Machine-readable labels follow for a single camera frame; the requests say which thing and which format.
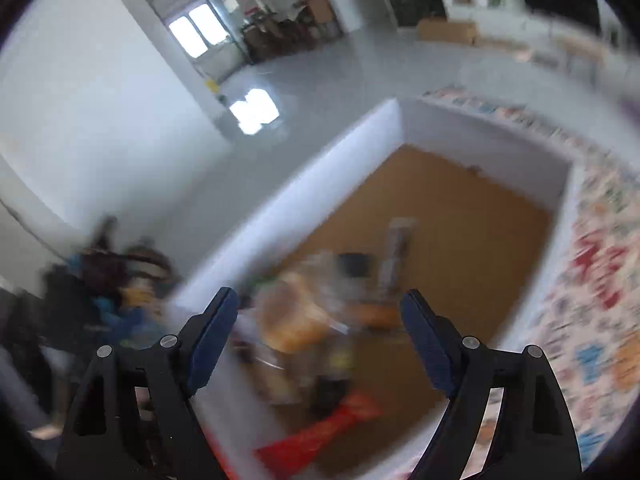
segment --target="clutter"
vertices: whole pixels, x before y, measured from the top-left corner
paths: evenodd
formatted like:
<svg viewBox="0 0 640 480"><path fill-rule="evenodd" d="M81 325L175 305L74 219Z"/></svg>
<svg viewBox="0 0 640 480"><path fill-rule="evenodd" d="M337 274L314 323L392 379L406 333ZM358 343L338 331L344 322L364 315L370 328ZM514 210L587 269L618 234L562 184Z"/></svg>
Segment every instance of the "clutter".
<svg viewBox="0 0 640 480"><path fill-rule="evenodd" d="M326 369L316 377L309 412L318 420L329 416L349 391L354 365L352 339L339 335L331 342Z"/></svg>
<svg viewBox="0 0 640 480"><path fill-rule="evenodd" d="M363 253L343 253L336 257L341 280L340 296L347 303L364 301L368 293L372 257Z"/></svg>
<svg viewBox="0 0 640 480"><path fill-rule="evenodd" d="M262 447L255 454L277 480L287 480L308 466L318 452L339 433L382 413L366 395L354 392L340 403L331 416L280 442Z"/></svg>
<svg viewBox="0 0 640 480"><path fill-rule="evenodd" d="M351 367L347 368L348 373L343 381L328 376L332 343L341 334L333 330L299 353L284 355L285 358L298 357L315 349L315 359L306 360L315 375L314 382L309 389L298 386L300 382L296 379L296 370L289 368L287 360L283 362L282 367L290 377L290 386L298 400L290 404L271 405L257 402L258 413L264 414L266 422L263 434L269 431L273 440L259 440L253 448L271 444L308 428L322 416L322 410L330 409L328 406L335 403L336 398L348 396L353 391L364 392L375 400L383 412L380 418L336 437L313 458L312 468L308 467L292 478L307 475L323 478L359 476L368 464L396 452L416 433L424 431L443 400L442 394L433 389L424 374L422 363L402 326L372 329L359 319L371 312L375 314L374 319L379 314L394 312L394 295L390 294L388 301L379 301L377 290L381 262L394 254L391 251L387 253L393 218L415 219L415 226L406 238L406 250L399 251L404 256L398 272L400 290L408 290L413 286L428 290L430 297L434 297L433 303L444 312L453 313L461 326L466 326L466 319L473 318L474 324L465 328L465 331L473 331L474 335L484 334L480 337L485 340L491 338L494 333L492 330L502 322L505 313L510 312L513 301L517 300L520 289L515 290L515 286L508 298L502 294L503 289L510 286L511 267L516 266L514 262L517 264L516 260L520 257L518 254L510 258L511 247L516 246L520 250L522 237L513 235L508 243L504 243L504 237L511 234L508 226L513 221L506 221L500 213L504 210L514 211L514 218L517 218L521 227L523 221L528 226L532 217L538 222L536 209L524 207L520 204L520 198L508 190L500 189L483 175L484 171L478 174L469 170L468 166L452 164L416 148L401 148L337 209L318 219L321 223L314 231L300 240L281 260L274 261L274 256L281 254L283 246L291 247L293 243L288 239L283 243L280 233L270 238L268 244L261 245L259 252L256 251L257 254L265 254L268 261L254 258L251 268L263 269L263 275L269 277L270 283L295 269L300 261L310 255L327 250L334 254L337 264L335 295L344 303L341 321L348 328L345 336L351 342L350 357L345 361L350 360ZM465 219L471 212L476 220L469 224ZM540 240L545 240L546 233L548 231L542 228L537 241L531 245L540 247ZM500 251L500 260L494 272L488 266L488 263L494 262L494 258L487 259L486 255L494 254L492 249L496 247L499 250L500 246L504 249ZM354 287L352 290L349 286L343 286L344 282L351 284L348 266L342 263L343 258L347 263L350 261L350 254L363 254L365 256L362 258L369 260L370 276L363 278L363 294L359 292L362 288ZM532 267L537 257L536 250L531 250L528 261ZM529 268L518 271L518 275L526 278ZM462 277L464 283L474 284L473 290L463 286ZM258 278L248 276L248 285L243 287L243 291L253 300L261 288L254 285ZM485 285L485 279L491 283L490 290ZM513 281L518 282L518 287L521 286L519 279ZM346 300L347 295L351 296L349 301ZM475 298L485 300L481 312L475 307ZM498 308L501 311L495 315L495 309ZM250 307L246 311L248 316L252 309ZM388 316L389 323L393 321L391 314ZM252 367L242 366L242 371L251 374ZM239 385L247 384L247 378L241 379ZM245 424L251 424L250 418L240 418ZM275 433L276 428L284 433Z"/></svg>
<svg viewBox="0 0 640 480"><path fill-rule="evenodd" d="M378 271L378 284L374 295L376 301L367 301L369 298L362 291L359 292L358 297L356 294L348 297L348 299L359 300L358 303L350 303L346 306L347 315L357 324L366 328L382 330L401 326L402 322L395 296L399 293L402 264L406 258L415 225L416 221L412 218L393 218L390 222L386 236L386 255L380 263ZM362 259L357 262L352 254L341 254L338 259L345 256L349 257L351 267L348 268L352 272L360 269L366 269L367 273L369 272L370 257L365 266Z"/></svg>
<svg viewBox="0 0 640 480"><path fill-rule="evenodd" d="M91 244L71 259L69 271L82 281L100 321L110 329L106 341L144 348L165 332L161 298L175 278L169 260L153 248L149 238L142 238L124 254L115 253L116 227L117 218L107 216Z"/></svg>

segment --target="white floor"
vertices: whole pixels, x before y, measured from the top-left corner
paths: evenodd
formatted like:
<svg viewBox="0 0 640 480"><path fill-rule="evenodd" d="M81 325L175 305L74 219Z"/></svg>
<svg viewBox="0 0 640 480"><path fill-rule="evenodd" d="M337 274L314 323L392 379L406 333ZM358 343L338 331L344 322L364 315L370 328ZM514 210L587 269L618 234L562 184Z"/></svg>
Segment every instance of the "white floor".
<svg viewBox="0 0 640 480"><path fill-rule="evenodd" d="M266 90L280 118L254 136L243 135L231 116L221 121L234 150L156 225L159 249L188 274L309 158L380 101L445 86L526 105L640 170L638 126L588 82L498 52L367 29L312 52L246 67L222 85L230 104L252 88Z"/></svg>

